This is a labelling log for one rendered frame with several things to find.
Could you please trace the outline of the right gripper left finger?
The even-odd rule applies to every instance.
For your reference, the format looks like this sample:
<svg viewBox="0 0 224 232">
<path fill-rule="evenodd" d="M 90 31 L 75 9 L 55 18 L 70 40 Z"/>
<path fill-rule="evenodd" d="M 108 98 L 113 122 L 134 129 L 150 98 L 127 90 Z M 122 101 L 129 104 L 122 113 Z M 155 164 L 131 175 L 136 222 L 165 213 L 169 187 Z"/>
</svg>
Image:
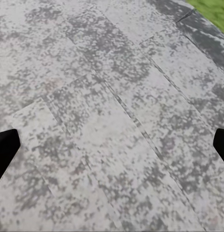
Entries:
<svg viewBox="0 0 224 232">
<path fill-rule="evenodd" d="M 0 132 L 0 179 L 19 148 L 20 139 L 16 129 Z"/>
</svg>

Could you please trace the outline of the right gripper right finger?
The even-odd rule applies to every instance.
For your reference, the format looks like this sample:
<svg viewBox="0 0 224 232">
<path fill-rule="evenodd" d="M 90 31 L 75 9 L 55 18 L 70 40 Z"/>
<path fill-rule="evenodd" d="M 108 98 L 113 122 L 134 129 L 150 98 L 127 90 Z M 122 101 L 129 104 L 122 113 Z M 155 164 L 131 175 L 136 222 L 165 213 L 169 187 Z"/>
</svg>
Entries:
<svg viewBox="0 0 224 232">
<path fill-rule="evenodd" d="M 213 146 L 224 161 L 224 129 L 218 128 L 216 130 Z"/>
</svg>

